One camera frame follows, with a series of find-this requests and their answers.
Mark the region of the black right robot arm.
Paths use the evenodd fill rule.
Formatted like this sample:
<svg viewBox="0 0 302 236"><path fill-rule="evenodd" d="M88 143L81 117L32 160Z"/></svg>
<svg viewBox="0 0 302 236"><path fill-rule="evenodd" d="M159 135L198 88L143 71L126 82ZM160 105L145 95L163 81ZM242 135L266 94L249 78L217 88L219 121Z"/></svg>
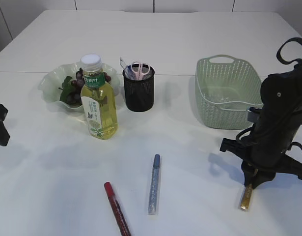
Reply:
<svg viewBox="0 0 302 236"><path fill-rule="evenodd" d="M271 74L262 83L263 107L248 136L224 138L220 150L242 159L244 186L256 188L272 181L277 173L296 175L302 180L302 163L286 151L302 124L302 72Z"/></svg>

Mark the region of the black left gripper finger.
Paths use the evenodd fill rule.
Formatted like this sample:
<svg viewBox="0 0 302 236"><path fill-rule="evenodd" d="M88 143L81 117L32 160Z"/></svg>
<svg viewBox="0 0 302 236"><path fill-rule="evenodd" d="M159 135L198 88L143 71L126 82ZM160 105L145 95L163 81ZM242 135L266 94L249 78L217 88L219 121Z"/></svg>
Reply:
<svg viewBox="0 0 302 236"><path fill-rule="evenodd" d="M2 147L7 146L10 139L10 135L3 123L7 113L8 110L2 104L0 104L0 146Z"/></svg>

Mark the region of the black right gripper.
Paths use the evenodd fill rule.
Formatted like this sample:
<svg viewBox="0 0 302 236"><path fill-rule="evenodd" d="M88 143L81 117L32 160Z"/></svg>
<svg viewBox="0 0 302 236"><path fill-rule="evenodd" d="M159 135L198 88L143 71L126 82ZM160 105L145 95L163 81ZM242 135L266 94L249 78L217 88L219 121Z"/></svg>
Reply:
<svg viewBox="0 0 302 236"><path fill-rule="evenodd" d="M241 164L245 187L251 184L252 188L255 189L265 182L272 181L276 173L296 175L298 179L302 180L302 163L286 154L282 154L274 166L265 167L264 164L257 164L251 159L251 147L244 147L236 140L223 138L220 151L229 151L245 161Z"/></svg>

